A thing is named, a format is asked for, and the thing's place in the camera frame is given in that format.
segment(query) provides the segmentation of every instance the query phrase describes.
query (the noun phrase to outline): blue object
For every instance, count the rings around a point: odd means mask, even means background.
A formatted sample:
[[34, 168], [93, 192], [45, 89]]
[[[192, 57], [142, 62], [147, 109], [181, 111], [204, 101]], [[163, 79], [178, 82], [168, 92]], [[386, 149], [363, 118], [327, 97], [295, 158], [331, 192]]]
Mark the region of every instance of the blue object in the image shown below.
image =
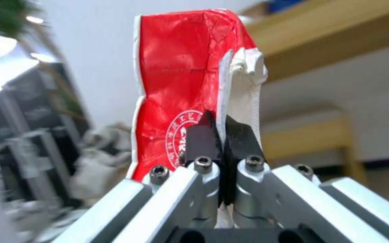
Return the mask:
[[272, 0], [269, 3], [269, 12], [280, 12], [304, 0]]

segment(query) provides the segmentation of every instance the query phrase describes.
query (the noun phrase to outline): white wall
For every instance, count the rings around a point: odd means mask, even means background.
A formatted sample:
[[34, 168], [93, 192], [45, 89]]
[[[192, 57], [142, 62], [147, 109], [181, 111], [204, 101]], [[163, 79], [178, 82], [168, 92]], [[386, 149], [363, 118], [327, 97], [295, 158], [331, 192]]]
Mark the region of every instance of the white wall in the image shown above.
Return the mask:
[[389, 48], [265, 85], [261, 121], [331, 105], [350, 114], [359, 160], [389, 158]]
[[133, 74], [133, 19], [203, 8], [239, 11], [259, 0], [43, 0], [56, 41], [68, 61], [93, 125], [131, 125], [137, 99]]

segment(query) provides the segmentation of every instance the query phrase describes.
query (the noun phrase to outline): ceiling light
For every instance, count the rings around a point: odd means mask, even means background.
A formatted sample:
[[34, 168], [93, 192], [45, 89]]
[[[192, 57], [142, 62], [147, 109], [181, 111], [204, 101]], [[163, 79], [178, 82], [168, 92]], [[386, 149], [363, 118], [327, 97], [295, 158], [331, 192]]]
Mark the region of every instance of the ceiling light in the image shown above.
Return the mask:
[[0, 36], [0, 57], [9, 54], [16, 47], [17, 40]]
[[37, 58], [37, 60], [42, 62], [56, 62], [55, 58], [45, 54], [31, 53], [31, 57]]
[[43, 19], [33, 17], [33, 16], [27, 16], [26, 20], [31, 21], [31, 22], [36, 23], [36, 24], [42, 24], [44, 22]]

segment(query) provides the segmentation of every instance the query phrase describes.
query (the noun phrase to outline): wooden furniture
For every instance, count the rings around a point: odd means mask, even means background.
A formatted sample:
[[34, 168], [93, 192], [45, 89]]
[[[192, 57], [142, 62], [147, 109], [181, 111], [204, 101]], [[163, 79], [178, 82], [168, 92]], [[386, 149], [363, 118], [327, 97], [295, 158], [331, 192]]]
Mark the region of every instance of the wooden furniture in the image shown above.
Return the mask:
[[307, 115], [303, 119], [301, 116], [291, 117], [280, 124], [283, 125], [279, 128], [275, 127], [270, 131], [264, 129], [262, 132], [262, 147], [272, 167], [281, 166], [275, 161], [282, 158], [328, 149], [343, 149], [345, 174], [360, 183], [366, 183], [363, 165], [355, 160], [352, 129], [346, 114], [333, 112], [333, 116], [315, 118], [315, 121], [307, 119]]
[[307, 0], [247, 30], [273, 82], [389, 46], [389, 1]]

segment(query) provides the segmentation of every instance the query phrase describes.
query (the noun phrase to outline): hole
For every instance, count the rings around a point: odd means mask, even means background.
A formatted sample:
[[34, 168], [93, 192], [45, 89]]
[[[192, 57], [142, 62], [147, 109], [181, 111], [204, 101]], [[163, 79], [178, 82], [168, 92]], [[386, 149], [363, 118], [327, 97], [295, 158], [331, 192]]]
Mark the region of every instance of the hole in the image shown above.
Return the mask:
[[154, 168], [153, 171], [155, 174], [163, 174], [165, 172], [165, 168], [163, 168], [162, 166], [158, 166], [158, 167]]
[[298, 165], [297, 169], [305, 173], [308, 173], [310, 171], [309, 168], [307, 168], [307, 166], [305, 165]]
[[179, 239], [180, 243], [205, 243], [205, 238], [199, 231], [187, 231]]
[[276, 202], [277, 202], [277, 204], [279, 204], [279, 205], [282, 205], [283, 204], [283, 200], [281, 199], [281, 196], [280, 196], [280, 194], [276, 194]]
[[250, 157], [250, 160], [259, 162], [259, 161], [261, 161], [261, 158], [259, 158], [258, 156], [251, 156], [251, 157]]
[[200, 157], [200, 158], [198, 159], [198, 161], [199, 161], [199, 163], [202, 163], [202, 164], [208, 163], [208, 159], [205, 158], [205, 157]]
[[295, 232], [293, 231], [282, 231], [278, 235], [278, 242], [279, 243], [303, 243], [303, 239]]

